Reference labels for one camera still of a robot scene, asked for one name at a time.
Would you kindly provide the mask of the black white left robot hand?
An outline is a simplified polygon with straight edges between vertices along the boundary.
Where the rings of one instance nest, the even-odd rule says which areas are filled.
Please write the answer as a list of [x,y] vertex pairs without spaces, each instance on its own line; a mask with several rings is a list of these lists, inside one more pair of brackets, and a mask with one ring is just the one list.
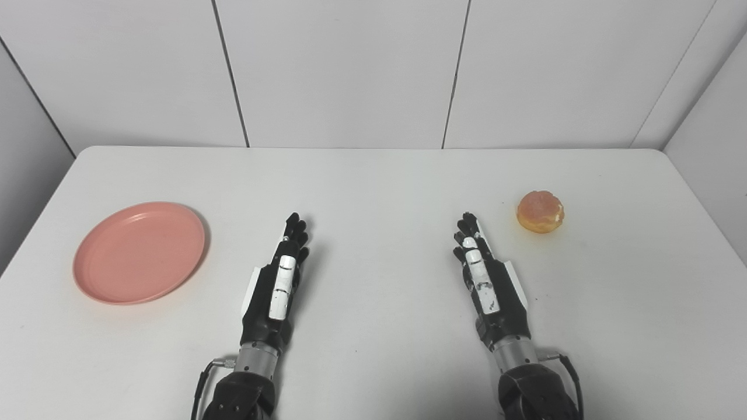
[[240,345],[264,344],[281,354],[292,335],[294,295],[301,284],[302,264],[309,257],[306,221],[292,213],[270,262],[259,271],[242,318]]

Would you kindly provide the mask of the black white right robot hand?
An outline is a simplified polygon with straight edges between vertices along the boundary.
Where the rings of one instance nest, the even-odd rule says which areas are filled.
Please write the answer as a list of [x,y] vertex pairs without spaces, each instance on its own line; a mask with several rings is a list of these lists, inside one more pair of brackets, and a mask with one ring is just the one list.
[[504,338],[530,338],[525,304],[507,264],[491,252],[477,217],[465,212],[457,228],[453,254],[462,267],[463,281],[476,309],[479,340],[493,351]]

